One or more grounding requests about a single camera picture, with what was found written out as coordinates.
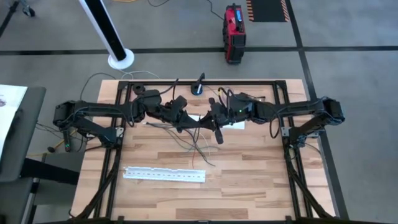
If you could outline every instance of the paper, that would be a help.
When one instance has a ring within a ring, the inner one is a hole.
[[[24,98],[27,87],[0,85],[0,157],[15,112]]]
[[[189,115],[189,117],[191,117],[195,121],[199,121],[199,116],[197,116],[197,115]],[[230,124],[230,125],[225,125],[225,126],[222,127],[222,129],[223,128],[244,130],[244,121],[238,122],[238,123],[234,123],[234,124]]]

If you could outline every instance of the butcher block table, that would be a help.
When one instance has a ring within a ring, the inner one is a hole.
[[[302,80],[286,80],[286,82],[291,102],[307,100]],[[98,103],[113,104],[117,87],[117,80],[103,81]],[[159,91],[168,87],[146,85],[147,89],[156,88]],[[215,92],[218,87],[205,86],[203,94],[194,96],[190,93],[189,85],[179,85],[175,89],[175,96],[182,95],[187,99],[188,105],[185,109],[189,114],[204,116],[210,110],[208,99],[213,97],[217,100]],[[271,86],[223,87],[232,89],[234,93],[245,92],[252,96],[265,96],[266,101],[274,103]],[[172,91],[163,94],[162,104],[171,99]],[[296,126],[300,126],[309,119],[310,116],[299,116],[294,118],[294,122]],[[143,122],[146,121],[160,122],[148,117]],[[95,118],[94,122],[109,126],[111,119]],[[213,167],[198,153],[192,159],[193,151],[188,152],[180,147],[163,129],[148,126],[143,122],[133,128],[127,126],[124,134],[112,220],[117,220],[121,215],[125,220],[285,220],[286,215],[295,218],[281,136],[278,135],[276,139],[271,138],[269,123],[258,125],[246,121],[244,129],[223,129],[224,143],[221,145],[217,144],[214,133],[201,129],[200,133],[208,144],[219,148],[203,149],[209,162],[215,165]],[[277,121],[272,125],[276,132]],[[178,135],[186,141],[192,141],[185,132]],[[307,143],[319,148],[316,139],[308,139]],[[87,147],[99,144],[100,142],[95,139],[90,141]],[[206,146],[202,136],[199,137],[198,145]],[[71,210],[72,215],[78,215],[96,193],[104,155],[103,148],[85,153]],[[320,153],[307,146],[301,148],[301,155],[309,190],[325,210],[334,215]],[[126,166],[206,170],[206,182],[123,179]],[[296,189],[302,215],[305,215],[301,191],[298,187]],[[103,197],[101,217],[105,216],[108,193],[109,189]]]

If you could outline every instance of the pole base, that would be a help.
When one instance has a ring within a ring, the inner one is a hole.
[[[113,59],[112,56],[108,57],[108,63],[111,68],[116,70],[122,70],[132,65],[132,63],[134,62],[134,53],[129,49],[124,49],[124,52],[126,53],[126,58],[121,61]]]

